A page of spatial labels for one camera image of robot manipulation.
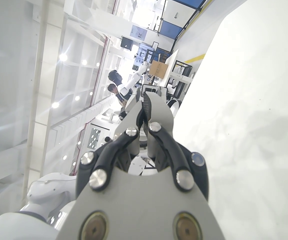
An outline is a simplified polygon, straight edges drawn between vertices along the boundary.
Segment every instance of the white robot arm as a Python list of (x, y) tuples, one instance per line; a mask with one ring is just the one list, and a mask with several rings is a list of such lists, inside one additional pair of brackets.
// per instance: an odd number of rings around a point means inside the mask
[(20, 212), (35, 213), (45, 219), (57, 214), (75, 200), (76, 176), (50, 173), (33, 182), (27, 193), (28, 204)]
[(33, 182), (28, 204), (19, 212), (0, 215), (0, 239), (55, 239), (58, 230), (46, 223), (48, 217), (76, 198), (76, 176), (50, 173)]
[(132, 78), (126, 84), (120, 84), (118, 86), (119, 93), (122, 95), (127, 95), (128, 91), (139, 81), (141, 75), (146, 72), (148, 66), (149, 63), (144, 61), (143, 64), (139, 66), (138, 71), (133, 74)]

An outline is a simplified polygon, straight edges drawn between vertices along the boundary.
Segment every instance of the silver bolt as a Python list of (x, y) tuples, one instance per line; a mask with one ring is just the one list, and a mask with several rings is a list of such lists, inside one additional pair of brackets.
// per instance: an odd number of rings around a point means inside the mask
[(149, 129), (153, 132), (158, 132), (161, 130), (161, 125), (158, 122), (154, 121), (149, 124)]
[(81, 164), (87, 165), (93, 161), (94, 153), (92, 151), (84, 153), (84, 155), (81, 157)]
[(103, 169), (97, 169), (93, 171), (92, 175), (90, 176), (90, 180), (88, 184), (92, 189), (98, 189), (104, 185), (107, 180), (107, 174)]
[(205, 159), (200, 153), (193, 152), (191, 158), (192, 162), (198, 167), (202, 167), (205, 164)]
[(176, 181), (184, 190), (191, 190), (194, 186), (194, 178), (188, 170), (179, 170), (176, 173)]
[(132, 137), (132, 136), (136, 136), (137, 130), (136, 130), (135, 127), (129, 127), (129, 128), (126, 129), (125, 133), (126, 133), (128, 136)]

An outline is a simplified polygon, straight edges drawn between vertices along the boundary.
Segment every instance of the person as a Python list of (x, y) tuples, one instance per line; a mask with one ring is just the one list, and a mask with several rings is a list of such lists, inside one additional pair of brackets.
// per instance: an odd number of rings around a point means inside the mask
[(109, 92), (112, 92), (115, 94), (115, 96), (117, 97), (117, 99), (119, 100), (120, 105), (122, 105), (124, 108), (126, 107), (127, 104), (127, 99), (123, 98), (120, 93), (118, 92), (118, 89), (116, 87), (115, 84), (111, 83), (108, 87), (107, 87)]
[(128, 100), (133, 93), (136, 92), (135, 84), (140, 80), (141, 75), (146, 72), (147, 68), (149, 67), (149, 63), (144, 61), (139, 69), (132, 75), (130, 80), (123, 84), (122, 83), (122, 76), (117, 72), (117, 70), (113, 70), (109, 72), (108, 78), (110, 81), (114, 82), (117, 86), (118, 92), (121, 96)]

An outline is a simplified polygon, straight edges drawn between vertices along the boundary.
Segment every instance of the man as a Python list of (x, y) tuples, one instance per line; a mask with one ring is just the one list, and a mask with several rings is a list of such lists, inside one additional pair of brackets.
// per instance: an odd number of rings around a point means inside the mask
[(118, 98), (120, 105), (122, 105), (124, 108), (126, 107), (127, 104), (127, 100), (125, 98), (123, 98), (120, 94), (119, 91), (117, 89), (117, 87), (115, 86), (115, 84), (111, 83), (108, 87), (107, 87), (108, 91), (112, 92), (115, 94), (115, 96)]

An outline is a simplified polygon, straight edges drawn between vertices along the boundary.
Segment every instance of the poster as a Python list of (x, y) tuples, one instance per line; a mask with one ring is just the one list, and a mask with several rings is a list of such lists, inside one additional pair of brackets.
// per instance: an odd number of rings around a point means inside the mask
[(145, 30), (141, 27), (138, 27), (136, 25), (133, 25), (130, 36), (133, 38), (140, 39), (140, 40), (144, 41), (145, 37), (146, 37), (146, 33), (147, 33), (147, 30)]

